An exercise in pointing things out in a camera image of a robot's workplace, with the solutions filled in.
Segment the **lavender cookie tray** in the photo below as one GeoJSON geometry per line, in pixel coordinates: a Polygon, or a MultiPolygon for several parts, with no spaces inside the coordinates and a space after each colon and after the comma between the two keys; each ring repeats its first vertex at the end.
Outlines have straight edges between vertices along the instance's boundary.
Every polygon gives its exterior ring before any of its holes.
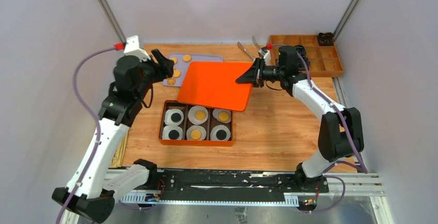
{"type": "Polygon", "coordinates": [[[176,57],[178,59],[178,62],[176,65],[174,65],[174,70],[180,70],[181,76],[178,78],[172,77],[176,80],[176,83],[174,85],[169,85],[167,83],[167,79],[162,81],[162,85],[164,86],[170,86],[170,87],[181,87],[182,83],[184,81],[184,78],[186,76],[187,70],[191,63],[193,62],[223,62],[223,58],[221,56],[217,55],[206,55],[206,54],[194,54],[194,53],[170,53],[168,56],[168,59],[171,57],[176,57]],[[190,62],[184,62],[182,60],[183,55],[190,54],[192,56],[192,60],[190,62]]]}

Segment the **orange box lid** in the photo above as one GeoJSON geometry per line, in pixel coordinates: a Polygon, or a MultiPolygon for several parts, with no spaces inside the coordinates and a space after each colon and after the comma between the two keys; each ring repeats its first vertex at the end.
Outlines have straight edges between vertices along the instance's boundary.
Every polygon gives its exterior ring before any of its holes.
{"type": "Polygon", "coordinates": [[[179,103],[245,111],[251,84],[236,79],[251,67],[250,62],[193,62],[177,95],[179,103]]]}

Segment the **black sandwich cookie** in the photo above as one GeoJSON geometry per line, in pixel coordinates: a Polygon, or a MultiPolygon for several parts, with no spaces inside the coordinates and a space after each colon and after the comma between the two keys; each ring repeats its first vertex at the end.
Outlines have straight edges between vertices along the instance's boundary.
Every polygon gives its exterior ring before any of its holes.
{"type": "Polygon", "coordinates": [[[216,132],[217,140],[228,140],[228,133],[225,130],[218,130],[216,132]]]}
{"type": "Polygon", "coordinates": [[[170,115],[170,120],[176,125],[179,125],[183,120],[183,116],[179,112],[174,112],[170,115]]]}
{"type": "Polygon", "coordinates": [[[178,140],[180,139],[180,132],[178,130],[170,130],[168,132],[168,138],[171,140],[178,140]]]}

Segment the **round yellow biscuit cup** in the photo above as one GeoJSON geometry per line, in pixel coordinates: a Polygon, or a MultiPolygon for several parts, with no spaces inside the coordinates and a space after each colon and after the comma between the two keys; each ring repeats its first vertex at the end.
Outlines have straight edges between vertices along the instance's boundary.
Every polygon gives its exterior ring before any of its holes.
{"type": "Polygon", "coordinates": [[[230,118],[230,115],[225,111],[222,111],[218,114],[218,119],[223,123],[227,123],[229,118],[230,118]]]}

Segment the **round yellow biscuit boxed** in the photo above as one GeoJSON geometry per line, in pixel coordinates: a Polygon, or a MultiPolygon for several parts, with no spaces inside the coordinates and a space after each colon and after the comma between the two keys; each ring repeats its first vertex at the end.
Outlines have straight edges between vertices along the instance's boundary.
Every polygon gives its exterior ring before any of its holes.
{"type": "Polygon", "coordinates": [[[207,117],[207,114],[206,114],[206,112],[203,111],[203,110],[197,110],[197,111],[195,112],[195,118],[196,118],[196,120],[200,120],[200,121],[202,121],[202,120],[204,120],[206,117],[207,117]]]}

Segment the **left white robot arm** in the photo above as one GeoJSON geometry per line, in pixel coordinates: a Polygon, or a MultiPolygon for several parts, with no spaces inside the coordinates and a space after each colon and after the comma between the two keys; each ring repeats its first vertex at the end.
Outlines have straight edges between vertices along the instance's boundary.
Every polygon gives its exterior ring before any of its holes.
{"type": "Polygon", "coordinates": [[[153,189],[158,184],[155,163],[138,159],[125,172],[105,180],[114,154],[143,108],[149,108],[146,95],[153,95],[153,84],[172,77],[174,62],[159,50],[144,50],[139,36],[130,36],[111,51],[122,51],[113,70],[114,81],[98,113],[91,112],[96,130],[76,172],[66,186],[54,189],[52,199],[60,204],[57,223],[69,211],[92,223],[103,223],[115,204],[139,186],[153,189]]]}

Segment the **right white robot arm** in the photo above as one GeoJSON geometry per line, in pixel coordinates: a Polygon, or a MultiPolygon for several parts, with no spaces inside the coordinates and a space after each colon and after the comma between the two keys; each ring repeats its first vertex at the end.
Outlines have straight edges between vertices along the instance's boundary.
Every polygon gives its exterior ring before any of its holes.
{"type": "Polygon", "coordinates": [[[302,102],[320,121],[317,151],[296,168],[294,182],[297,189],[309,191],[324,173],[337,164],[345,164],[345,159],[352,156],[359,162],[354,168],[366,173],[368,170],[360,155],[364,138],[359,110],[337,103],[320,90],[295,46],[280,46],[278,55],[274,66],[266,65],[264,56],[255,58],[236,83],[261,88],[265,82],[279,82],[283,90],[302,102]]]}

